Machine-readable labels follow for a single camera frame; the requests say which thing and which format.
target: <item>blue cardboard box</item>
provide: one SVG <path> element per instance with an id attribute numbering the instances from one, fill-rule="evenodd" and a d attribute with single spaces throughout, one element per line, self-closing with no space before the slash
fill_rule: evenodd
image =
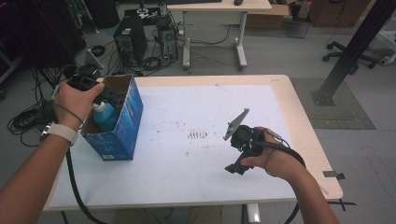
<path id="1" fill-rule="evenodd" d="M 101 133 L 91 112 L 81 135 L 104 161 L 130 161 L 134 158 L 134 146 L 143 113 L 139 91 L 130 75 L 105 77 L 103 83 L 115 91 L 120 101 L 116 108 L 120 114 L 116 127 L 111 132 Z"/>

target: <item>wristwatch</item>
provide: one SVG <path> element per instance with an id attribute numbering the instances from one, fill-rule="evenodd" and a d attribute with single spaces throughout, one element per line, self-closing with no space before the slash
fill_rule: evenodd
<path id="1" fill-rule="evenodd" d="M 70 142 L 70 146 L 73 146 L 78 138 L 76 131 L 67 126 L 64 126 L 62 124 L 56 124 L 54 122 L 50 122 L 44 128 L 44 131 L 40 136 L 40 140 L 43 141 L 49 134 L 56 134 L 58 136 L 61 136 L 62 138 Z"/>

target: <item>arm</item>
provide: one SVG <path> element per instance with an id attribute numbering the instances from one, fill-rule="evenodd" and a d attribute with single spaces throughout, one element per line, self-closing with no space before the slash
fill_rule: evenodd
<path id="1" fill-rule="evenodd" d="M 78 91 L 65 81 L 55 103 L 85 119 L 92 108 L 93 99 L 102 91 L 98 84 L 89 91 Z M 59 124 L 78 130 L 80 121 L 69 112 L 54 107 Z M 49 197 L 53 182 L 61 167 L 70 143 L 57 135 L 49 135 L 17 173 L 0 190 L 0 223 L 37 223 Z"/>
<path id="2" fill-rule="evenodd" d="M 265 141 L 278 143 L 267 132 L 264 132 L 264 137 Z M 241 164 L 259 166 L 286 180 L 296 194 L 304 223 L 339 223 L 320 191 L 316 179 L 291 155 L 265 148 L 259 157 L 244 158 L 241 160 Z"/>

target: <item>floor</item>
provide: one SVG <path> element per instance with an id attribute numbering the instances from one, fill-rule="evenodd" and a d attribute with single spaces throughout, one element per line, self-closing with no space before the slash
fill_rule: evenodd
<path id="1" fill-rule="evenodd" d="M 135 7 L 121 5 L 119 13 Z M 387 25 L 396 28 L 396 20 Z M 193 32 L 191 38 L 216 42 L 227 34 L 227 26 L 196 25 L 189 26 Z M 152 28 L 146 27 L 148 39 Z M 238 27 L 231 26 L 228 38 L 216 46 L 193 45 L 191 69 L 185 70 L 180 60 L 171 66 L 151 74 L 151 76 L 213 76 L 213 75 L 272 75 L 282 74 L 289 77 L 326 77 L 335 65 L 336 60 L 323 62 L 322 56 L 327 53 L 326 43 L 337 40 L 347 44 L 357 27 L 337 29 L 310 27 L 305 38 L 287 37 L 287 25 L 281 30 L 246 30 L 244 48 L 248 66 L 239 70 L 237 57 L 233 50 L 234 38 Z M 104 45 L 112 41 L 114 29 L 101 30 L 99 34 L 86 31 L 87 47 Z M 370 53 L 382 59 L 386 46 L 375 42 Z M 84 62 L 84 50 L 77 56 L 78 63 Z M 108 57 L 103 60 L 107 67 Z M 376 130 L 322 130 L 316 129 L 323 149 L 332 168 L 343 173 L 346 179 L 340 180 L 344 191 L 344 202 L 356 205 L 346 206 L 343 211 L 340 205 L 332 209 L 342 223 L 396 223 L 396 63 L 386 66 L 377 65 L 369 69 L 361 63 L 358 72 L 345 79 L 361 106 L 376 127 Z M 20 137 L 7 130 L 8 121 L 35 102 L 32 94 L 34 80 L 25 66 L 17 69 L 0 89 L 5 91 L 6 99 L 0 102 L 0 134 L 2 156 L 0 157 L 0 186 L 18 169 L 23 161 L 34 150 L 21 144 Z M 26 142 L 36 144 L 39 131 L 24 135 Z M 283 223 L 293 208 L 293 203 L 260 204 L 262 223 Z M 170 209 L 162 209 L 166 216 Z M 99 219 L 110 222 L 113 210 L 95 210 L 92 213 Z M 66 211 L 69 223 L 90 223 L 80 211 Z M 187 208 L 174 209 L 170 220 L 172 223 L 184 223 Z M 241 206 L 223 206 L 223 223 L 240 223 Z M 61 213 L 45 212 L 39 224 L 64 223 Z M 303 223 L 298 215 L 293 223 Z"/>

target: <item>white tabletop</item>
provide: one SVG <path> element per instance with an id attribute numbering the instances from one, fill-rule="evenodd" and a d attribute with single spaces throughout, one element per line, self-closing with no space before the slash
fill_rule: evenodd
<path id="1" fill-rule="evenodd" d="M 217 3 L 182 4 L 167 6 L 171 11 L 257 11 L 271 9 L 268 0 L 244 0 L 236 6 L 233 0 L 222 0 Z"/>
<path id="2" fill-rule="evenodd" d="M 285 76 L 137 78 L 145 105 L 133 161 L 102 161 L 79 138 L 72 148 L 78 188 L 89 207 L 148 207 L 293 200 L 290 186 L 262 169 L 231 175 L 239 152 L 222 140 L 227 122 L 272 128 L 305 159 L 324 196 L 339 199 L 331 166 Z M 65 163 L 46 209 L 76 208 Z"/>

